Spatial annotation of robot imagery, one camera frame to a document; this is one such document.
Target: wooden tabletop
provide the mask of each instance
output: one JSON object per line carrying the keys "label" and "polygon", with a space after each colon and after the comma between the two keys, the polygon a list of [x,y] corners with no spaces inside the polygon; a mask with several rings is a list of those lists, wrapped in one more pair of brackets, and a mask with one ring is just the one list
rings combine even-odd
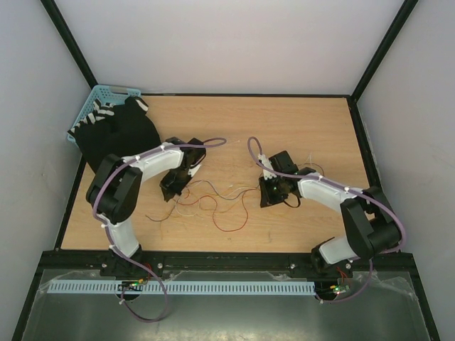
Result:
{"label": "wooden tabletop", "polygon": [[[207,150],[195,180],[210,180],[223,195],[239,187],[255,188],[261,173],[247,151],[247,139],[256,136],[267,156],[287,150],[297,165],[315,163],[326,176],[346,185],[367,188],[368,182],[348,105],[343,98],[286,97],[145,97],[149,117],[161,139],[188,141],[222,136],[227,144]],[[185,191],[182,204],[164,202],[159,182],[165,173],[145,182],[133,214],[134,230],[144,250],[310,252],[330,237],[344,234],[341,216],[311,200],[300,208],[285,204],[260,208],[260,193],[224,200],[207,183]],[[107,249],[109,243],[91,215],[85,193],[93,179],[88,166],[80,183],[63,249]],[[215,201],[218,204],[213,216]],[[294,197],[289,198],[295,204]],[[163,222],[153,222],[170,217]],[[236,232],[222,232],[238,229]]]}

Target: light blue plastic basket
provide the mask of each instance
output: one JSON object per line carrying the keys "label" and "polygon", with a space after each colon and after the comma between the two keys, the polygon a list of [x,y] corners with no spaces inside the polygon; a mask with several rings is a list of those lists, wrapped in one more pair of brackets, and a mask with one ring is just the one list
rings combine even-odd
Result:
{"label": "light blue plastic basket", "polygon": [[[124,104],[125,99],[129,96],[141,96],[141,92],[138,89],[129,89],[128,87],[112,87],[109,85],[96,85],[93,87],[90,96],[84,103],[84,107],[74,121],[73,128],[81,119],[86,117],[90,112],[93,111],[93,101],[99,99],[101,104],[113,103],[113,104]],[[68,140],[76,144],[76,140],[68,134]]]}

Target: white wall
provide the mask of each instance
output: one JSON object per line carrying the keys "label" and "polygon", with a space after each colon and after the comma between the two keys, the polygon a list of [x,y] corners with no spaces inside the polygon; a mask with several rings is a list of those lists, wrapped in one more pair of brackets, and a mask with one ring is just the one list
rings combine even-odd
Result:
{"label": "white wall", "polygon": [[99,83],[350,94],[402,0],[57,0]]}
{"label": "white wall", "polygon": [[39,1],[0,10],[0,340],[52,249],[80,152],[65,140],[90,91]]}
{"label": "white wall", "polygon": [[442,340],[455,333],[454,13],[420,1],[359,103]]}

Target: black frame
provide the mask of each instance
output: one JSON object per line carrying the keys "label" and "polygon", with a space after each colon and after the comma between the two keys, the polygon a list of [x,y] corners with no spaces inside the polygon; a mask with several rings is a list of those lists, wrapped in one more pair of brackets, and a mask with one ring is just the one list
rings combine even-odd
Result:
{"label": "black frame", "polygon": [[[390,25],[381,44],[376,50],[367,69],[363,73],[354,92],[349,94],[149,94],[155,96],[232,96],[232,97],[325,97],[325,98],[346,98],[351,119],[358,139],[360,153],[362,155],[365,172],[370,185],[381,187],[378,170],[373,159],[370,144],[363,127],[360,112],[357,107],[360,96],[373,78],[375,71],[395,41],[407,18],[416,6],[418,0],[404,0],[394,21]],[[68,50],[73,56],[81,73],[91,88],[97,85],[97,81],[90,66],[87,64],[82,51],[79,49],[68,25],[65,22],[54,0],[41,0],[48,12],[52,22],[55,24],[59,34],[65,42]],[[20,340],[25,330],[28,316],[30,314],[36,290],[38,289],[43,271],[46,269],[102,269],[102,264],[109,256],[108,251],[70,251],[60,250],[65,235],[66,227],[73,209],[77,189],[85,168],[85,161],[81,159],[77,170],[75,182],[71,190],[68,205],[65,210],[60,231],[52,251],[45,251],[41,256],[35,276],[33,277],[21,316],[18,320],[13,340]],[[324,278],[315,274],[310,262],[310,254],[293,253],[227,253],[227,252],[166,252],[166,251],[144,251],[143,257],[147,260],[157,274],[160,276],[163,270],[172,266],[173,270],[214,270],[214,271],[269,271],[286,273],[289,276],[307,278],[312,281],[323,281]],[[412,279],[415,293],[424,315],[425,324],[432,340],[439,340],[436,325],[434,323],[429,304],[424,293],[422,282],[419,277],[416,264],[412,254],[396,253],[379,255],[373,260],[375,269],[378,271],[407,271]],[[366,261],[355,261],[352,271],[367,271]]]}

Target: black and white striped fabric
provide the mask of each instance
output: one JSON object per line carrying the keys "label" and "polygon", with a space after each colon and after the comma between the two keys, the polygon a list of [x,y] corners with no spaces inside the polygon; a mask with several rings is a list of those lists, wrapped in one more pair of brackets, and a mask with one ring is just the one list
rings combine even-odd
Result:
{"label": "black and white striped fabric", "polygon": [[93,112],[68,131],[93,171],[109,154],[130,156],[161,144],[156,127],[146,116],[149,106],[142,98],[128,97],[121,105],[102,104],[96,99],[93,107]]}

